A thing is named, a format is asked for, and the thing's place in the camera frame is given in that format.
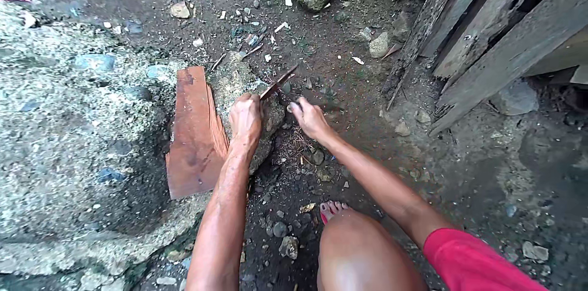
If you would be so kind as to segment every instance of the soil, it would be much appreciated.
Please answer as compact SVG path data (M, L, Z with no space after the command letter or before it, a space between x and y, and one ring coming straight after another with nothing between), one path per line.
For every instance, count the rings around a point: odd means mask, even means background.
M194 4L195 17L170 16L169 7L180 1ZM264 46L246 58L254 73L270 82L299 64L290 79L290 92L279 93L284 106L298 96L320 105L334 129L351 144L401 175L456 225L482 237L500 253L515 253L514 263L543 285L553 290L588 285L584 244L588 137L584 129L564 122L565 111L555 110L547 100L540 112L505 117L481 104L450 130L428 137L430 124L416 122L415 116L419 109L433 116L442 88L431 77L430 61L417 61L412 78L405 81L397 102L386 112L380 88L394 55L372 59L367 43L357 39L366 26L375 35L390 32L396 15L405 11L416 16L424 0L332 0L318 14L296 2L293 7L285 6L283 0L260 2L260 9L254 8L254 0L36 0L31 6L56 19L135 28L136 33L123 31L117 36L135 47L165 48L170 54L203 63L206 69L224 52L239 47L240 42L231 36L231 30L243 25L236 9L250 8L249 22L267 26ZM223 10L227 19L221 20ZM274 33L283 22L291 30ZM277 49L271 48L270 35ZM204 41L202 47L193 46L197 38ZM248 50L245 42L241 47ZM266 54L272 55L270 62L264 60ZM407 122L411 135L394 132L400 121ZM320 155L318 151L324 153L324 162L311 163L313 154ZM304 214L299 210L330 199L347 202L381 221L409 252L430 288L447 289L420 250L336 157L300 131L291 114L286 114L276 134L274 152L251 179L240 288L296 290L298 285L298 290L316 290L323 226L317 207ZM513 206L517 211L508 217L507 210ZM296 260L278 253L282 239L267 234L268 220L292 226L289 235L300 244ZM524 241L548 248L548 262L525 258ZM167 254L153 257L136 290L178 289L187 270L181 261L170 262ZM156 279L163 276L174 277L177 283L158 285Z

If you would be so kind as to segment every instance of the wooden post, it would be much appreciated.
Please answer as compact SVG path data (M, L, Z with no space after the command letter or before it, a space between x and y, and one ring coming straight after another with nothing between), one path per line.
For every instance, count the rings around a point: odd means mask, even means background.
M588 0L542 0L468 69L439 99L450 106L430 136L449 127L482 100L525 74L588 24Z

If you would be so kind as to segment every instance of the small stone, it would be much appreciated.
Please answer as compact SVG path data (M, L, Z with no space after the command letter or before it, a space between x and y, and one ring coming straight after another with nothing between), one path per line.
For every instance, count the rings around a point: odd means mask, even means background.
M278 252L283 257L287 256L292 260L296 260L298 257L298 239L293 236L284 237Z
M169 14L176 18L189 18L190 10L188 10L186 2L178 2L172 5L169 9Z
M286 226L285 223L279 221L276 222L276 224L273 226L273 235L276 237L284 237L285 235L288 234L288 227Z
M400 122L400 124L398 126L396 126L396 128L394 129L394 132L396 132L398 135L400 136L409 136L410 135L410 129L408 128L408 126L406 125L406 122Z
M418 121L420 123L429 123L429 122L431 122L431 117L424 110L419 110L418 113L416 114L416 121Z
M159 285L174 285L176 283L176 279L169 277L158 278L157 280L155 280L155 283Z
M325 152L322 150L317 150L311 156L311 162L315 165L320 165L325 161Z
M547 261L549 259L549 250L526 241L523 243L523 255L530 259Z
M369 44L369 53L373 58L382 58L388 52L388 32L383 32Z

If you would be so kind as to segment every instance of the pebble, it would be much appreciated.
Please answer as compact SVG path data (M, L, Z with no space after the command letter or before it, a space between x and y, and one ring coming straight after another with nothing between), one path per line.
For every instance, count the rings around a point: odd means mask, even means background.
M155 283L159 285L174 285L176 283L176 279L168 277L158 278L157 280L155 280Z
M406 122L401 122L398 126L396 126L396 128L394 129L394 132L396 132L398 135L400 136L409 136L410 135L410 129L408 128L408 126L406 125Z
M284 237L285 235L288 234L288 227L286 226L285 223L283 222L276 222L276 224L273 226L273 235L276 237Z

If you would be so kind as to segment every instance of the old wood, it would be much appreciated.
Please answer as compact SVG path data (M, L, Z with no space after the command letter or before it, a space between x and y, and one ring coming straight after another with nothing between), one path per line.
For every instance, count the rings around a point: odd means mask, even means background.
M439 99L450 109L430 136L449 127L482 100L525 74L588 24L588 0L542 0Z
M392 89L394 83L394 76L402 69L408 71L408 67L415 61L418 52L424 42L424 40L430 35L433 25L439 18L441 11L444 9L445 4L448 0L426 0L423 8L421 9L419 16L416 19L415 25L410 32L410 38L404 45L399 55L399 60L393 67L390 75L388 76L382 91L387 93ZM394 91L393 99L398 94L398 90L401 87L401 83L397 85Z
M474 0L449 0L420 54L433 57Z
M454 83L489 47L489 41L509 25L524 0L487 0L433 74Z

